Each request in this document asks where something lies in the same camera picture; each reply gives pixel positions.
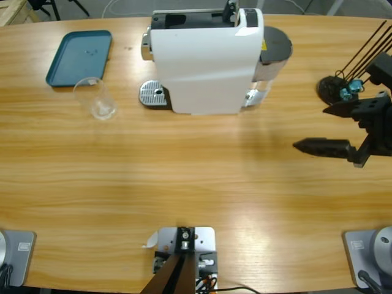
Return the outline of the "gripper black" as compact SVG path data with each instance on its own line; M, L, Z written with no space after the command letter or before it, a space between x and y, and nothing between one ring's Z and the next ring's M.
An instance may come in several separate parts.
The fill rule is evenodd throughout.
M391 157L391 101L389 94L374 98L337 102L323 110L341 118L352 118L367 137L356 149L347 139L304 138L293 144L312 156L345 159L363 168L370 156Z

